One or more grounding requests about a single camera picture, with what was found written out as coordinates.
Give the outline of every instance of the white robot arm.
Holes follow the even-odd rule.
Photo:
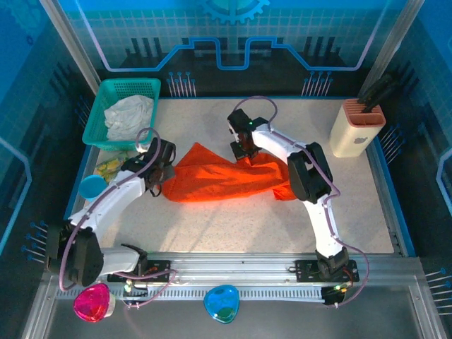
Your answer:
[[[291,188],[295,196],[303,201],[311,219],[321,276],[325,280],[330,280],[347,265],[347,249],[336,241],[339,236],[331,202],[328,199],[331,187],[315,168],[308,169],[309,159],[296,145],[309,152],[332,181],[321,146],[317,143],[307,145],[278,131],[270,130],[265,119],[258,118],[252,121],[241,109],[231,113],[228,122],[230,131],[235,137],[235,142],[231,143],[231,146],[237,159],[253,157],[262,148],[287,164]],[[161,183],[171,177],[172,160],[170,159],[173,158],[176,147],[168,141],[161,140],[161,142],[162,147],[157,160],[146,171],[119,185],[119,182],[139,172],[150,162],[157,152],[156,139],[153,139],[147,152],[128,160],[117,178],[106,188],[108,190],[115,186],[117,189],[104,198],[100,198],[101,194],[90,205],[73,214],[68,222],[49,225],[45,258],[45,265],[49,271],[59,273],[63,251],[69,236],[75,226],[91,210],[88,219],[81,225],[76,240],[71,244],[64,277],[76,284],[88,286],[100,275],[132,271],[135,275],[144,274],[148,260],[147,252],[129,244],[101,249],[97,239],[103,236],[107,228],[132,201],[147,190],[154,196],[160,194]],[[155,187],[160,187],[160,191],[155,193]]]
[[[269,128],[263,118],[251,120],[242,109],[227,118],[235,141],[231,143],[237,159],[254,157],[260,149],[267,150],[285,162],[289,168],[290,186],[295,196],[303,201],[316,237],[316,255],[323,278],[328,280],[348,263],[347,249],[340,240],[328,198],[331,187],[322,178],[306,156],[305,151],[317,162],[330,182],[333,176],[322,148],[318,143],[307,145]]]
[[[59,273],[69,236],[76,225],[88,214],[88,219],[82,223],[71,245],[64,277],[76,284],[88,286],[100,275],[132,271],[136,275],[142,275],[147,267],[147,252],[129,244],[101,249],[98,239],[102,238],[121,212],[146,191],[153,196],[160,195],[162,183],[173,175],[171,164],[175,149],[175,144],[161,140],[156,161],[147,170],[121,185],[125,178],[139,172],[154,157],[157,152],[157,140],[154,138],[147,152],[124,163],[117,177],[104,190],[106,192],[112,189],[110,194],[102,198],[104,193],[102,192],[88,206],[73,214],[63,224],[50,223],[45,257],[47,269],[53,273]]]

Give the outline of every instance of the green basket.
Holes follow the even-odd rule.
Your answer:
[[[125,97],[144,95],[154,99],[153,115],[150,118],[150,127],[153,127],[159,93],[160,80],[158,79],[125,78],[104,80],[99,86],[99,92],[94,100],[90,117],[83,132],[83,142],[86,145],[96,146],[101,150],[134,150],[135,140],[110,141],[107,139],[104,111]],[[148,137],[140,142],[149,143],[151,138],[152,133],[150,132]]]

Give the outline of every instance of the white cloth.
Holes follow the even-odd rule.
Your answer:
[[[112,141],[135,140],[141,129],[149,127],[153,114],[154,99],[142,95],[126,97],[105,110],[107,138]],[[140,140],[148,136],[141,134]]]

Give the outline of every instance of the small blue bowl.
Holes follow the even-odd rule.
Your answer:
[[[239,291],[232,285],[211,289],[204,297],[204,307],[220,323],[230,323],[239,311]]]
[[[107,186],[107,182],[100,175],[90,175],[80,182],[78,192],[82,198],[93,201]]]

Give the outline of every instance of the beige knife block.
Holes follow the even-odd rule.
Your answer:
[[[361,113],[365,105],[347,99],[341,106],[330,133],[330,146],[336,157],[357,157],[386,124],[380,105]]]

